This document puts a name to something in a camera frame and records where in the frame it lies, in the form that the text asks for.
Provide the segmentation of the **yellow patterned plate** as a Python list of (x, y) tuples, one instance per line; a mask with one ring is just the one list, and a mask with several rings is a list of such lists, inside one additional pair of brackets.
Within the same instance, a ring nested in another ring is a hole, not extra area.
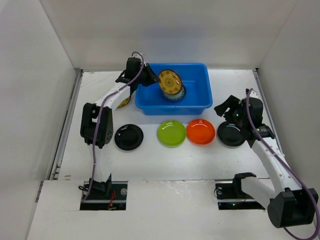
[(119, 106), (117, 107), (118, 109), (123, 108), (125, 106), (127, 106), (131, 101), (131, 96), (127, 97), (126, 99), (124, 99)]
[(177, 95), (182, 89), (181, 77), (171, 69), (162, 70), (159, 75), (159, 86), (168, 95)]

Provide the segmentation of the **blue floral plate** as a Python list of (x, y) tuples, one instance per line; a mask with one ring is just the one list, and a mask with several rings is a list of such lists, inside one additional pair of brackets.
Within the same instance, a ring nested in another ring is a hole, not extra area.
[(186, 96), (187, 89), (184, 85), (182, 85), (181, 90), (177, 94), (170, 95), (168, 93), (165, 93), (164, 91), (161, 91), (161, 94), (165, 99), (171, 102), (178, 102), (178, 101), (181, 101)]

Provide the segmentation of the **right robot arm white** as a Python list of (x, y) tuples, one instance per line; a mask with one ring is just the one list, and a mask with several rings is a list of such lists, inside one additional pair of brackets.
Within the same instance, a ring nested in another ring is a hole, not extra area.
[(256, 97), (239, 99), (233, 95), (214, 108), (225, 119), (218, 134), (230, 129), (238, 132), (262, 162), (273, 185), (264, 185), (252, 172), (237, 173), (232, 179), (232, 193), (238, 198), (255, 199), (276, 228), (309, 225), (317, 213), (318, 193), (303, 187), (291, 172), (274, 133), (263, 123), (263, 109), (262, 101)]

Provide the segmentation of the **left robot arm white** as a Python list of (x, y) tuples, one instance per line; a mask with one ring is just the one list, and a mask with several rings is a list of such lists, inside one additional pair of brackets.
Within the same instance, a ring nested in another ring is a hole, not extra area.
[(139, 85), (148, 87), (160, 81), (159, 77), (145, 62), (140, 52), (133, 52), (127, 59), (125, 70), (121, 72), (111, 90), (94, 103), (87, 102), (82, 109), (80, 136), (92, 147), (92, 171), (88, 185), (79, 186), (85, 193), (83, 200), (95, 191), (100, 197), (107, 198), (112, 194), (113, 186), (105, 181), (96, 181), (97, 169), (96, 148), (102, 149), (113, 136), (113, 112), (119, 105), (137, 90)]

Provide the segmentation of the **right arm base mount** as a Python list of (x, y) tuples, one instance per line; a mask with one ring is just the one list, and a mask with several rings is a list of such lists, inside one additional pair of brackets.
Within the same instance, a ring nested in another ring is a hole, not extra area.
[(232, 181), (216, 181), (213, 191), (219, 210), (263, 210), (265, 208), (247, 194), (237, 194)]

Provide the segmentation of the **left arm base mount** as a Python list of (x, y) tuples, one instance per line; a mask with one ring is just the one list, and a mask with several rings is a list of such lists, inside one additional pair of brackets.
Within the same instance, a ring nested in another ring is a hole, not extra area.
[(84, 200), (81, 197), (81, 211), (125, 211), (127, 207), (128, 182), (113, 181), (110, 193), (99, 193), (91, 190), (90, 195)]

